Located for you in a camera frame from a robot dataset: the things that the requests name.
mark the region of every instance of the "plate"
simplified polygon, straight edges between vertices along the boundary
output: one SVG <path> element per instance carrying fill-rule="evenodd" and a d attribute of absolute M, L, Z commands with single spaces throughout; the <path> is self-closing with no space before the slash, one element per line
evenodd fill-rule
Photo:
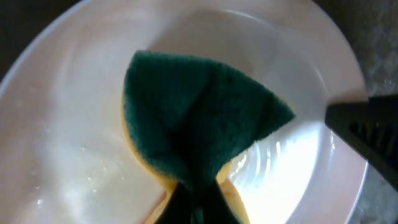
<path fill-rule="evenodd" d="M 136 50 L 228 63 L 297 119 L 234 159 L 251 223 L 346 223 L 367 162 L 323 122 L 365 101 L 342 34 L 306 0 L 82 1 L 50 24 L 0 87 L 1 223 L 139 223 L 162 188 L 122 137 L 121 90 Z"/>

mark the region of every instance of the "countertop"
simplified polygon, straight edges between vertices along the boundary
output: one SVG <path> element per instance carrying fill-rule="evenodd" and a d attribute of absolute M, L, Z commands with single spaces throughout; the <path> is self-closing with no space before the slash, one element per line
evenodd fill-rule
<path fill-rule="evenodd" d="M 0 80 L 29 42 L 77 0 L 0 0 Z M 398 0 L 315 0 L 354 50 L 369 96 L 398 93 Z M 349 224 L 398 223 L 398 193 L 369 166 Z"/>

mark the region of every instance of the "green scouring pad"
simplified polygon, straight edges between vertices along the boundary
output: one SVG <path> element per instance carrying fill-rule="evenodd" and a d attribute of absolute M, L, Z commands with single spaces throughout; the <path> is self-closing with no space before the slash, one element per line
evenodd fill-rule
<path fill-rule="evenodd" d="M 275 94 L 221 62 L 138 51 L 124 80 L 123 113 L 139 155 L 190 192 L 295 116 Z"/>

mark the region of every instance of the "white plate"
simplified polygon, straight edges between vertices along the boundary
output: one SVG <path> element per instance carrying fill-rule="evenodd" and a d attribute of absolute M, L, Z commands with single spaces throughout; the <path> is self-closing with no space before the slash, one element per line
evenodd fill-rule
<path fill-rule="evenodd" d="M 137 49 L 226 62 L 298 118 L 234 160 L 251 223 L 346 223 L 366 161 L 323 124 L 366 100 L 355 57 L 311 1 L 82 1 L 41 33 L 0 89 L 0 223 L 136 223 L 162 193 L 122 137 Z"/>

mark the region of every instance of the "black plastic part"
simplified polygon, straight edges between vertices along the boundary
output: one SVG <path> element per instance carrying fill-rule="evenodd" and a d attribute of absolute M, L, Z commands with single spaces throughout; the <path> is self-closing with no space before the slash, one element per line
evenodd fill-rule
<path fill-rule="evenodd" d="M 331 105 L 325 123 L 398 190 L 398 95 Z"/>
<path fill-rule="evenodd" d="M 191 224 L 193 208 L 200 207 L 205 224 L 238 224 L 216 180 L 200 195 L 193 196 L 182 184 L 175 188 L 156 224 Z"/>

